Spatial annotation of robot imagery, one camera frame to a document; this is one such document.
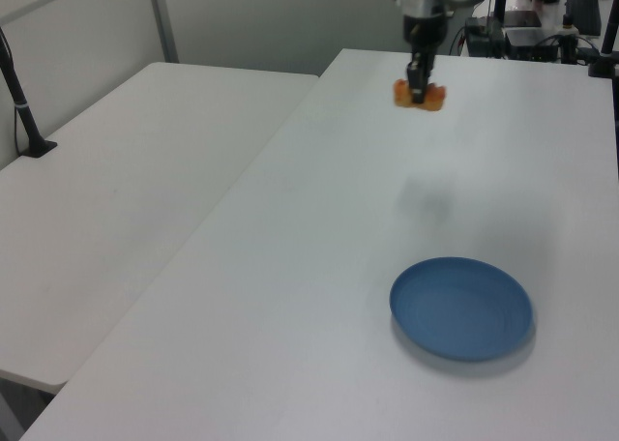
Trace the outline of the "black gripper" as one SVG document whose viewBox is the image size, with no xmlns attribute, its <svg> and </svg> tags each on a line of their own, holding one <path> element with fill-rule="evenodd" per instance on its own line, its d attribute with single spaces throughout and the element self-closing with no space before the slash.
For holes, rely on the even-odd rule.
<svg viewBox="0 0 619 441">
<path fill-rule="evenodd" d="M 438 47 L 447 36 L 447 17 L 444 13 L 428 17 L 403 17 L 403 36 L 411 46 L 412 59 L 406 73 L 411 101 L 421 104 L 425 101 L 427 83 L 431 78 Z"/>
</svg>

